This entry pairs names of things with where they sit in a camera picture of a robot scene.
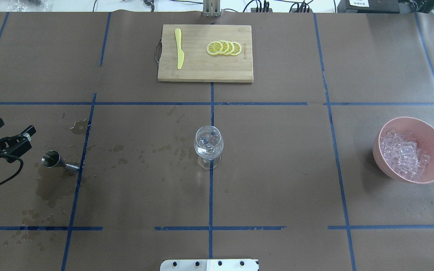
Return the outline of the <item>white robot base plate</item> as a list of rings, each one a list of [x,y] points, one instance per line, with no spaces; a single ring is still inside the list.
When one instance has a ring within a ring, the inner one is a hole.
[[[160,271],[259,271],[257,259],[174,259],[165,260]]]

